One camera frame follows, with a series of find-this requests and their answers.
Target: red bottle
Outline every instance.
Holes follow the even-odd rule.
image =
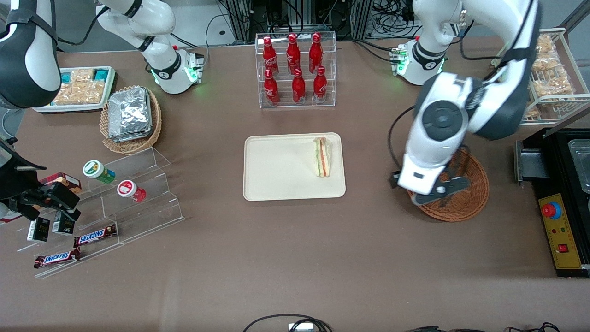
[[[295,69],[301,67],[301,51],[297,45],[297,35],[289,34],[289,46],[287,47],[287,65],[289,72],[295,75]]]
[[[273,72],[270,69],[265,70],[264,77],[264,92],[266,94],[266,98],[271,105],[277,106],[278,102],[281,100],[281,97],[278,95],[278,85],[277,81],[275,81],[273,78]]]
[[[314,33],[312,36],[312,46],[309,48],[309,72],[312,74],[317,73],[317,68],[322,65],[322,56],[324,51],[322,50],[322,35]]]
[[[293,101],[297,105],[305,104],[305,81],[303,80],[303,71],[301,68],[295,68],[293,78]]]
[[[270,69],[273,73],[274,77],[278,76],[278,61],[277,61],[277,52],[274,50],[273,41],[271,40],[270,36],[266,36],[263,38],[264,40],[264,51],[262,52],[262,57],[264,58],[264,65],[266,69]]]
[[[319,66],[317,68],[317,76],[313,80],[313,101],[317,104],[323,104],[326,101],[326,68]]]

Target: tabletop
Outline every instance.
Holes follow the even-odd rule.
[[[396,41],[381,42],[393,46]],[[493,38],[466,38],[466,52],[494,54]],[[486,61],[452,45],[444,70],[483,77]],[[512,145],[538,128],[466,144],[490,179],[485,209],[461,223],[437,222],[392,190],[386,134],[419,87],[385,61],[339,43],[333,108],[261,110],[251,46],[211,49],[203,84],[167,95],[138,52],[60,54],[61,67],[112,66],[117,88],[143,85],[162,108],[155,145],[186,220],[46,279],[0,226],[0,331],[241,331],[270,314],[312,315],[334,331],[405,331],[439,325],[501,331],[539,326],[588,331],[590,287],[555,277],[530,184],[513,180]],[[401,154],[411,117],[396,127]],[[98,113],[28,110],[19,153],[81,178],[90,159],[121,157],[102,144]],[[336,132],[342,137],[341,198],[250,202],[242,196],[244,141],[253,135]],[[253,331],[286,331],[293,320]]]

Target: wicker basket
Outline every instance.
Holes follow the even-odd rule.
[[[121,91],[127,91],[131,88],[131,86],[128,86]],[[150,91],[149,96],[152,108],[152,135],[150,137],[134,139],[127,142],[113,142],[109,138],[109,103],[106,103],[103,110],[100,112],[99,124],[100,133],[106,137],[106,139],[103,140],[104,146],[116,153],[132,155],[136,152],[143,151],[156,143],[160,136],[160,131],[162,130],[162,112],[160,111],[160,104],[158,104],[158,100],[156,100],[156,96],[154,96],[153,92]]]
[[[443,198],[418,206],[427,215],[444,222],[462,222],[473,218],[486,206],[490,195],[490,183],[486,171],[479,161],[467,151],[459,149],[451,159],[452,165],[456,165],[457,158],[460,158],[459,169],[463,169],[467,162],[467,169],[463,176],[471,182],[469,188],[460,191],[450,198]],[[441,180],[448,180],[446,172],[441,174]]]

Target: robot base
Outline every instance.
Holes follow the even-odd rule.
[[[177,50],[181,56],[181,66],[168,80],[158,79],[152,71],[156,83],[167,93],[177,95],[188,90],[191,86],[199,84],[203,77],[204,58],[197,58],[196,54],[185,50]]]
[[[432,76],[440,73],[443,70],[444,59],[442,59],[438,65],[432,67],[432,69],[425,70],[421,64],[419,64],[414,55],[412,54],[412,48],[416,44],[415,40],[411,40],[405,44],[398,46],[396,53],[389,52],[389,58],[392,61],[401,61],[401,63],[392,63],[391,69],[394,76],[401,76],[408,82],[414,85],[424,85],[424,83]]]

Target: clear acrylic bottle rack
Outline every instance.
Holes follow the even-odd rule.
[[[77,208],[81,216],[74,225],[73,235],[53,233],[50,227],[47,242],[35,243],[27,241],[28,224],[25,228],[17,230],[17,251],[28,254],[27,259],[31,260],[31,270],[36,273],[35,277],[46,278],[54,275],[183,221],[185,218],[178,198],[170,192],[166,174],[162,170],[162,167],[169,164],[170,162],[154,148],[105,164],[105,167],[115,172],[115,180],[110,184],[102,184],[88,178],[87,190],[79,195],[80,202]],[[116,187],[123,180],[132,180],[138,187],[145,189],[146,198],[140,203],[135,203],[130,198],[121,197]],[[40,216],[49,219],[53,225],[55,211],[45,209]],[[117,227],[117,235],[80,246],[79,261],[33,269],[37,256],[73,250],[74,237],[89,234],[113,224]]]
[[[289,41],[287,37],[289,32],[273,33],[273,34],[256,34],[256,69],[258,82],[258,102],[260,108],[285,108],[285,107],[318,107],[318,106],[334,106],[336,104],[336,33],[334,31],[320,31],[322,35],[322,50],[323,58],[322,65],[326,68],[326,101],[322,104],[316,104],[313,101],[313,79],[315,74],[309,72],[309,48],[312,46],[312,35],[314,32],[299,32],[297,37],[297,45],[301,51],[301,70],[303,72],[303,79],[305,80],[305,104],[297,105],[293,102],[293,75],[289,73],[287,67],[287,46]],[[277,81],[278,92],[281,97],[277,106],[271,105],[266,98],[264,91],[264,65],[263,38],[270,36],[273,40],[273,47],[277,52],[278,60],[278,77],[274,79]]]

